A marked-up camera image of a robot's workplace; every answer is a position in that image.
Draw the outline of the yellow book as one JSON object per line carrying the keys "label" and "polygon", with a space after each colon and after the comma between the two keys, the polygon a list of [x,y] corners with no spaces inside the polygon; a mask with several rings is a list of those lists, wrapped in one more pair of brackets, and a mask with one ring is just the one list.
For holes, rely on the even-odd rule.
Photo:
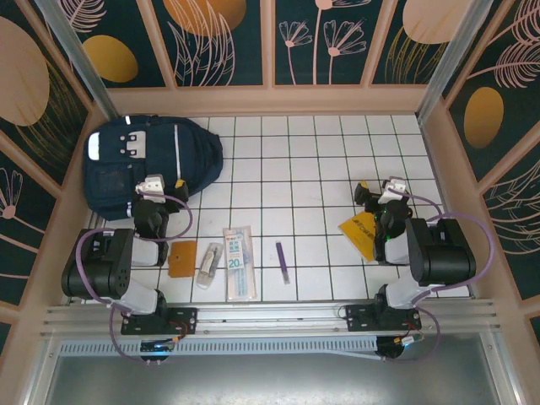
{"label": "yellow book", "polygon": [[375,215],[361,212],[338,226],[341,233],[367,262],[375,258]]}

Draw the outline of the brown leather card wallet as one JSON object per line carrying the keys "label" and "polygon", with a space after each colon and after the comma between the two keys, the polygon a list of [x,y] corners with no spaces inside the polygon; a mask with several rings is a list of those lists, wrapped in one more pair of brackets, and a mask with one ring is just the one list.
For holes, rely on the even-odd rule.
{"label": "brown leather card wallet", "polygon": [[197,256],[197,242],[184,240],[173,242],[168,257],[171,278],[190,278],[195,275]]}

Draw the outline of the navy blue backpack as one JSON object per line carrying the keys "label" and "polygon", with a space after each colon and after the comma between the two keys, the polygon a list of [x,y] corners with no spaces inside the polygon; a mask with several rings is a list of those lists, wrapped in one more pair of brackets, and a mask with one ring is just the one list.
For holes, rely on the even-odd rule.
{"label": "navy blue backpack", "polygon": [[189,197],[215,182],[224,166],[217,134],[175,116],[130,115],[96,128],[84,144],[84,196],[106,220],[132,217],[135,186],[162,175],[170,195],[178,179]]}

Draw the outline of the clear plastic pencil case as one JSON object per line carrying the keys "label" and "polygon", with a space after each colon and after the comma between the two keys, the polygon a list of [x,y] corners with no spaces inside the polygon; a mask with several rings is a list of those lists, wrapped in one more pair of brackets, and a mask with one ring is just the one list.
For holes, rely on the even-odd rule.
{"label": "clear plastic pencil case", "polygon": [[212,284],[223,255],[223,249],[224,246],[221,243],[211,243],[208,246],[196,278],[196,284],[200,289],[208,289]]}

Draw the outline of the packaged ruler set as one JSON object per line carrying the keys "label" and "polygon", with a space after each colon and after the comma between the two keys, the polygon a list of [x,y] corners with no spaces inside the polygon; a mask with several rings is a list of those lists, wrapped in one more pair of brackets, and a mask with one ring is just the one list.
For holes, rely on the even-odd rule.
{"label": "packaged ruler set", "polygon": [[257,298],[257,283],[251,227],[224,229],[224,264],[227,272],[227,300]]}

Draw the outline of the purple pen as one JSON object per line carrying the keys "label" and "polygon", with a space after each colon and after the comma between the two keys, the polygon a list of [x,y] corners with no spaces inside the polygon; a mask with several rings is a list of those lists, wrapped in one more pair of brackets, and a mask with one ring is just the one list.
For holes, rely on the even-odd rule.
{"label": "purple pen", "polygon": [[276,242],[276,250],[278,254],[279,266],[280,266],[282,277],[283,277],[283,283],[285,285],[288,285],[290,284],[289,271],[288,271],[288,266],[285,260],[283,245],[280,241]]}

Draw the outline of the small circuit board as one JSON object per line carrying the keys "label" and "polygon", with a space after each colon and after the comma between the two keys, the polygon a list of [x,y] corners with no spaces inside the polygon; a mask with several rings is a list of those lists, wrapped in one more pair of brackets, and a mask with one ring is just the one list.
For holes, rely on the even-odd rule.
{"label": "small circuit board", "polygon": [[170,352],[174,349],[176,341],[173,338],[154,341],[142,341],[140,351],[142,353]]}

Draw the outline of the grey metal sheet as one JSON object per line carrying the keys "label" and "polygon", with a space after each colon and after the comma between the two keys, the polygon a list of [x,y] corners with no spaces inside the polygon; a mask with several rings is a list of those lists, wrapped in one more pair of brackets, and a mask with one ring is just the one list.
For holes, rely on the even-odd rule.
{"label": "grey metal sheet", "polygon": [[144,366],[52,340],[24,405],[520,405],[493,340],[428,338],[395,364],[339,354],[195,354]]}

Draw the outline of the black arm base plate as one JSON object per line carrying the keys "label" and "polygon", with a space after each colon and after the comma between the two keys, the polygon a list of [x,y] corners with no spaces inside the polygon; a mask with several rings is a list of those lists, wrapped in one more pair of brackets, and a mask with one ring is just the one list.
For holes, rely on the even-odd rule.
{"label": "black arm base plate", "polygon": [[173,307],[163,313],[125,317],[122,336],[178,336],[194,334],[197,327],[197,308]]}
{"label": "black arm base plate", "polygon": [[346,305],[345,320],[350,332],[401,332],[421,330],[419,312],[415,309],[381,309],[374,303]]}

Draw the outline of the aluminium mounting rail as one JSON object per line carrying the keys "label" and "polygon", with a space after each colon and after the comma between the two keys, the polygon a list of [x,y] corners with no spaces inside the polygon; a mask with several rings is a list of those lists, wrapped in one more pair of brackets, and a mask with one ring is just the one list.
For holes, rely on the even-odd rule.
{"label": "aluminium mounting rail", "polygon": [[[347,301],[196,304],[197,336],[331,336],[348,331]],[[492,332],[501,328],[492,300],[427,299],[420,308],[435,316],[443,333]],[[42,336],[104,338],[110,311],[103,305],[53,306],[39,326]]]}

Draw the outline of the aluminium corner post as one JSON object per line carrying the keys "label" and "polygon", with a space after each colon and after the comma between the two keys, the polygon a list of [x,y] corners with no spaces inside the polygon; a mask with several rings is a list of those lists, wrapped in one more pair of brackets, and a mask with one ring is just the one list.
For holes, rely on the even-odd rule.
{"label": "aluminium corner post", "polygon": [[73,65],[92,94],[94,101],[109,120],[118,118],[120,114],[114,106],[102,79],[92,65],[74,29],[68,23],[68,19],[57,0],[51,0],[51,17],[56,19],[55,22],[50,22],[52,30],[57,35],[63,49],[70,56]]}
{"label": "aluminium corner post", "polygon": [[479,28],[489,14],[494,0],[472,0],[456,29],[456,33],[445,49],[421,100],[416,116],[418,124],[423,128],[437,105],[442,92],[449,83],[452,74],[464,58],[467,49]]}

